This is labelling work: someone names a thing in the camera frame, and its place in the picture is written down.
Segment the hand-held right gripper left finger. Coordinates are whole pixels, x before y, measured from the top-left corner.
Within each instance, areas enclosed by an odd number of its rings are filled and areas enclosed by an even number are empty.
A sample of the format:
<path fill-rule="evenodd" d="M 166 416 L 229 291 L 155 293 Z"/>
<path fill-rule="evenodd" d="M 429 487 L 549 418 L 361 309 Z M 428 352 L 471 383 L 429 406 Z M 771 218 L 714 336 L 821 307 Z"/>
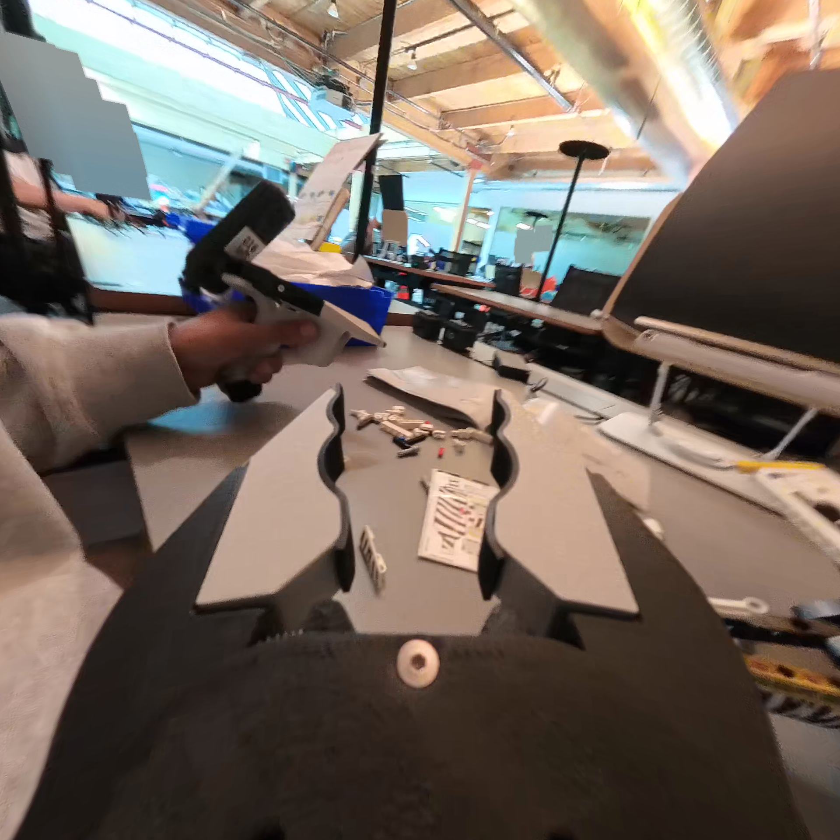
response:
<path fill-rule="evenodd" d="M 215 613 L 307 614 L 349 592 L 355 549 L 344 470 L 344 393 L 320 395 L 248 462 L 196 596 Z"/>

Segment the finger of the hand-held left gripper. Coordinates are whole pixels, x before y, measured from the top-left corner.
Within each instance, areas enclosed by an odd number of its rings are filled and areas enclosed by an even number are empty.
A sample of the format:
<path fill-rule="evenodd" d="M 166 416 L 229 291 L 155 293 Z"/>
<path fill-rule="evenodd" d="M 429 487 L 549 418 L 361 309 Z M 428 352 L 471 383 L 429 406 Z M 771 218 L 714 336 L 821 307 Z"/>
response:
<path fill-rule="evenodd" d="M 347 344 L 361 341 L 376 348 L 385 346 L 385 341 L 372 327 L 354 315 L 324 302 L 319 313 L 300 309 L 318 329 L 318 338 L 298 350 L 298 363 L 324 368 L 335 362 Z"/>

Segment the person's left forearm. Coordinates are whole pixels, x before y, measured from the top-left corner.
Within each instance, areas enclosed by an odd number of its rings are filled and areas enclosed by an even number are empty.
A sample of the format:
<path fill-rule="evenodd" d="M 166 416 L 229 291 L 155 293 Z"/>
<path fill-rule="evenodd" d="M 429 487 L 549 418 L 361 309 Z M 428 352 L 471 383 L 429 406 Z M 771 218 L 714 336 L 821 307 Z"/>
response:
<path fill-rule="evenodd" d="M 2 475 L 51 470 L 127 427 L 194 405 L 172 325 L 1 319 Z"/>

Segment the pile of small lego pieces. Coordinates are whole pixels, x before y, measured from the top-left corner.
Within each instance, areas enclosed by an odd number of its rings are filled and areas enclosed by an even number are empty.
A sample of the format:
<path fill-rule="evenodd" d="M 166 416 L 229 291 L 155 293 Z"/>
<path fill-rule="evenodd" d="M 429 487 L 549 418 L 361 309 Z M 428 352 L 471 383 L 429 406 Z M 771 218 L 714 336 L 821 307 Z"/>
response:
<path fill-rule="evenodd" d="M 348 415 L 359 431 L 378 427 L 396 446 L 400 458 L 417 455 L 421 447 L 428 445 L 434 457 L 442 460 L 447 455 L 464 455 L 471 443 L 489 446 L 494 442 L 489 432 L 476 427 L 446 429 L 426 419 L 410 417 L 402 405 L 383 412 L 352 408 Z"/>

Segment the person's left hand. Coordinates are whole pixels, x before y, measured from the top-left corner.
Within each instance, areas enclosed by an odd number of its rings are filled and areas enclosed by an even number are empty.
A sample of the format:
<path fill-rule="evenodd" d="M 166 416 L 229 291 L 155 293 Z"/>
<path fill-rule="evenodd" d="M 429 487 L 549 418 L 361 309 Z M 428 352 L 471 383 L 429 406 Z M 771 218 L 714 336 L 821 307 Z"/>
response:
<path fill-rule="evenodd" d="M 255 385 L 280 372 L 284 349 L 314 342 L 318 327 L 308 320 L 256 323 L 255 306 L 232 303 L 169 327 L 169 341 L 187 389 L 197 396 L 229 370 Z"/>

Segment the blue plastic bin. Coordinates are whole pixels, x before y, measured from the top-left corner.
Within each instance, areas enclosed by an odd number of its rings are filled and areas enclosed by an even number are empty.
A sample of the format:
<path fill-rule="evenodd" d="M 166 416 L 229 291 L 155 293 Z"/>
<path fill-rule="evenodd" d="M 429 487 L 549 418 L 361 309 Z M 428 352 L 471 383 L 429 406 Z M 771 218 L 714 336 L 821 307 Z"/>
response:
<path fill-rule="evenodd" d="M 330 286 L 297 281 L 294 284 L 366 322 L 376 334 L 380 335 L 382 333 L 392 302 L 390 291 L 376 285 L 370 287 Z M 229 301 L 238 301 L 245 298 L 237 290 L 225 292 L 219 297 L 203 290 L 189 290 L 182 282 L 180 282 L 180 287 L 182 299 L 195 313 L 208 312 Z"/>

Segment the clear plastic bag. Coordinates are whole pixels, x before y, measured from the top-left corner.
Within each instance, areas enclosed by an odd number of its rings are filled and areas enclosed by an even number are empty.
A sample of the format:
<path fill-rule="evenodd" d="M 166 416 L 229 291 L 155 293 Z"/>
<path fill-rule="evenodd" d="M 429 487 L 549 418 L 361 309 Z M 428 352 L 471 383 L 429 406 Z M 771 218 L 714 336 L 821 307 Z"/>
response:
<path fill-rule="evenodd" d="M 363 259 L 351 264 L 341 253 L 312 250 L 307 244 L 280 237 L 253 258 L 252 263 L 298 284 L 369 288 L 375 283 Z"/>

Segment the crumpled plastic bag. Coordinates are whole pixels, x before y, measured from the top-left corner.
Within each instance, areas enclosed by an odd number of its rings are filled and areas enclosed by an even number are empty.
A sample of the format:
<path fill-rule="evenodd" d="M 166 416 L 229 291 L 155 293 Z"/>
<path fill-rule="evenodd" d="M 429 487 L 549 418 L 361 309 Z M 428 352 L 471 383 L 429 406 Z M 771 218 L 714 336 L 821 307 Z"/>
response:
<path fill-rule="evenodd" d="M 418 365 L 396 370 L 373 368 L 367 375 L 373 382 L 427 403 L 442 417 L 464 421 L 480 429 L 490 424 L 495 394 L 499 390 L 497 385 L 440 374 Z"/>

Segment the white printed cardboard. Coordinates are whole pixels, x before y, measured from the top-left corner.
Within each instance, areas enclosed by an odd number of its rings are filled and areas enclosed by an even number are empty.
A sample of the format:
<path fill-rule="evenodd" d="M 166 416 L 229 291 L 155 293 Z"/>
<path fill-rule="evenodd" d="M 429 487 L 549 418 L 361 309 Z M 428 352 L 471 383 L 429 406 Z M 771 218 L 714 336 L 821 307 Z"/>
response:
<path fill-rule="evenodd" d="M 381 132 L 336 143 L 298 188 L 293 203 L 295 220 L 283 234 L 284 239 L 319 249 L 350 200 L 346 182 L 364 167 L 368 156 L 381 143 Z"/>

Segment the ceiling projector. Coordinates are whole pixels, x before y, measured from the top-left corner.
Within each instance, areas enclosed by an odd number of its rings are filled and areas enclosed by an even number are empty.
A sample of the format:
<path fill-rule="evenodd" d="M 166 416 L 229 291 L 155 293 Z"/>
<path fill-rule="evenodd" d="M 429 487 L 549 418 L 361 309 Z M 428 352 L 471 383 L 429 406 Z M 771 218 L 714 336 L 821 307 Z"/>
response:
<path fill-rule="evenodd" d="M 344 83 L 332 78 L 312 87 L 308 104 L 312 111 L 327 114 L 337 121 L 352 119 L 355 114 L 350 90 Z"/>

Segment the black power adapter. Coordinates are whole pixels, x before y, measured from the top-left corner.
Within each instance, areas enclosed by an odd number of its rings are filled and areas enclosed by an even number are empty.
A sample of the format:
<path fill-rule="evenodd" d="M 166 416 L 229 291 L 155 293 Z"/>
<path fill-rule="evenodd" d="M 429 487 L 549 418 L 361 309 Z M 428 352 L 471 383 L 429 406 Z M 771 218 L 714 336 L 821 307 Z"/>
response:
<path fill-rule="evenodd" d="M 496 350 L 490 366 L 501 378 L 526 385 L 530 381 L 531 372 L 528 364 L 523 357 L 515 353 Z"/>

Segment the black pole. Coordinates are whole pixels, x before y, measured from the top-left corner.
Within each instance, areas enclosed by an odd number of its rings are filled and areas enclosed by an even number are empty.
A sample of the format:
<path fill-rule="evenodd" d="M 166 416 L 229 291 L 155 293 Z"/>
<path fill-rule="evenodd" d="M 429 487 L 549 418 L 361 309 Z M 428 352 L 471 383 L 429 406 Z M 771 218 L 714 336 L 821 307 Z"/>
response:
<path fill-rule="evenodd" d="M 381 29 L 377 50 L 374 89 L 371 104 L 370 134 L 382 131 L 382 121 L 385 110 L 385 99 L 388 85 L 389 67 L 392 53 L 393 29 L 396 19 L 397 1 L 384 1 L 381 16 Z M 364 256 L 367 232 L 370 223 L 371 195 L 376 161 L 376 144 L 364 158 L 360 201 L 356 219 L 355 240 L 353 243 L 352 262 Z"/>

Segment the black floor lamp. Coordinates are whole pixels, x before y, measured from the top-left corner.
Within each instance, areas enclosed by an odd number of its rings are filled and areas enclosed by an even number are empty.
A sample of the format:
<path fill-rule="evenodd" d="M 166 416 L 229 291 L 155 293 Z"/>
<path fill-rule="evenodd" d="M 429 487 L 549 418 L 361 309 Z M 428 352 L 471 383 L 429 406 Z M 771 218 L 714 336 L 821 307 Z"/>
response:
<path fill-rule="evenodd" d="M 583 165 L 588 161 L 604 161 L 611 153 L 610 149 L 603 144 L 589 140 L 566 140 L 560 143 L 559 152 L 561 152 L 563 156 L 574 161 L 574 169 L 563 207 L 561 209 L 560 219 L 554 230 L 549 253 L 545 260 L 545 265 L 540 277 L 537 288 L 537 296 L 535 298 L 537 302 L 541 302 L 542 300 L 543 291 L 549 277 L 553 257 L 564 230 L 565 221 L 571 208 L 572 197 L 580 179 Z"/>

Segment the person's beige hoodie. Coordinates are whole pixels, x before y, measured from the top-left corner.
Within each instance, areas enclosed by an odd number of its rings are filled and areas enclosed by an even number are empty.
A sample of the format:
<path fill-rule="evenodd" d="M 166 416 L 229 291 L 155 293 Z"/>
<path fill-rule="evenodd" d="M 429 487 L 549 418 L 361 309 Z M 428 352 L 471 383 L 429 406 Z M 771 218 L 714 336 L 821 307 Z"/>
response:
<path fill-rule="evenodd" d="M 135 538 L 88 557 L 39 476 L 53 443 L 40 416 L 2 421 L 2 838 L 23 821 L 81 663 L 144 556 Z"/>

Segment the large black monitor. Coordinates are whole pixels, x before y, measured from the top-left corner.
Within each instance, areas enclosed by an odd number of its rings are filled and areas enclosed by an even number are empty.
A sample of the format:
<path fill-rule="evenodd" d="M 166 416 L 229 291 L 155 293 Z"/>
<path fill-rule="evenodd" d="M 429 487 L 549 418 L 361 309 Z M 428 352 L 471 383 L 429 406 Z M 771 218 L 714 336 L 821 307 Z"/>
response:
<path fill-rule="evenodd" d="M 667 205 L 604 310 L 832 373 L 839 362 L 839 71 L 779 79 Z"/>

